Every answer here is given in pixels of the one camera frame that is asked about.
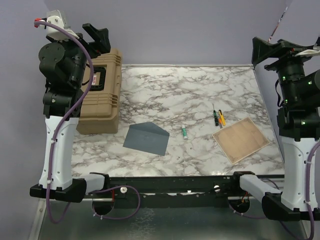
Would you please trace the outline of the tan letter paper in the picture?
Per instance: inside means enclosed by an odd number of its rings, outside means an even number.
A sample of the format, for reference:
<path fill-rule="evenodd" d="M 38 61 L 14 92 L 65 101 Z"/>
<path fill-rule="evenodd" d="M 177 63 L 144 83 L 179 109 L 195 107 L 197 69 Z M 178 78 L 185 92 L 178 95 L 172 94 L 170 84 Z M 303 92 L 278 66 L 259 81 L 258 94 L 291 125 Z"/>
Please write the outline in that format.
<path fill-rule="evenodd" d="M 212 136 L 232 165 L 270 144 L 250 117 L 224 127 Z"/>

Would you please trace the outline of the grey paper envelope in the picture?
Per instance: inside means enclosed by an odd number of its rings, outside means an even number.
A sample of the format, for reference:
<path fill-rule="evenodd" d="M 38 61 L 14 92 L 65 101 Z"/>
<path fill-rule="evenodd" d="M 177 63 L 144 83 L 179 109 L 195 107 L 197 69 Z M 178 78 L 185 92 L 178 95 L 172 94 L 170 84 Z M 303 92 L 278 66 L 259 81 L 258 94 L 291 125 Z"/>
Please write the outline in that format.
<path fill-rule="evenodd" d="M 123 147 L 164 156 L 170 134 L 153 122 L 143 122 L 129 126 Z"/>

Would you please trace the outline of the green white glue stick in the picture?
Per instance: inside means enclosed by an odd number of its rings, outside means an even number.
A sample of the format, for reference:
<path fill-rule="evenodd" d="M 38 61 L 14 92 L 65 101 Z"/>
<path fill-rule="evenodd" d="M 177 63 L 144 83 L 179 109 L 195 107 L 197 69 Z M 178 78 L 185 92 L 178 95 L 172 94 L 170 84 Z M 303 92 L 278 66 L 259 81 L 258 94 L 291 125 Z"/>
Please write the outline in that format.
<path fill-rule="evenodd" d="M 187 139 L 188 139 L 188 134 L 187 134 L 186 126 L 185 126 L 185 125 L 182 125 L 182 126 L 181 126 L 181 130 L 182 130 L 183 138 L 184 138 L 185 140 L 187 140 Z"/>

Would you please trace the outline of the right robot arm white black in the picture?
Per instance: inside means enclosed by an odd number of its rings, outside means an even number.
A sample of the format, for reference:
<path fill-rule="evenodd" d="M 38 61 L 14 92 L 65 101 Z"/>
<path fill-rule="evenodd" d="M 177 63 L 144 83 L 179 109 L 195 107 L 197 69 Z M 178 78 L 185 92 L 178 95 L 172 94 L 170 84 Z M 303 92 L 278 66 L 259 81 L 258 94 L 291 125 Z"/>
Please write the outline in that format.
<path fill-rule="evenodd" d="M 320 210 L 315 194 L 315 153 L 320 145 L 320 73 L 305 74 L 304 63 L 320 53 L 320 44 L 303 46 L 283 39 L 269 43 L 252 40 L 254 66 L 266 59 L 267 71 L 278 75 L 283 100 L 277 111 L 279 140 L 283 145 L 284 185 L 271 187 L 252 172 L 236 172 L 229 189 L 248 192 L 262 205 L 264 215 L 276 221 L 317 221 Z"/>

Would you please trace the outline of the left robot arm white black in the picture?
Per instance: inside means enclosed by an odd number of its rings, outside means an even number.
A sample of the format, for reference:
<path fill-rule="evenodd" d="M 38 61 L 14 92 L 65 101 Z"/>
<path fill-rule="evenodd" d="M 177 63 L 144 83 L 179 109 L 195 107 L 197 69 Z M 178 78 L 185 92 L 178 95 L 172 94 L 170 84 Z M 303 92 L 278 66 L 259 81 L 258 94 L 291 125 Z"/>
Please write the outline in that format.
<path fill-rule="evenodd" d="M 83 178 L 73 178 L 71 160 L 82 102 L 93 82 L 92 60 L 110 52 L 109 31 L 83 24 L 93 39 L 87 43 L 81 34 L 64 26 L 38 18 L 34 26 L 39 25 L 45 27 L 50 41 L 38 53 L 39 70 L 46 78 L 42 101 L 47 137 L 42 174 L 29 194 L 69 203 L 80 203 L 91 192 L 106 197 L 111 186 L 105 175 L 90 173 Z"/>

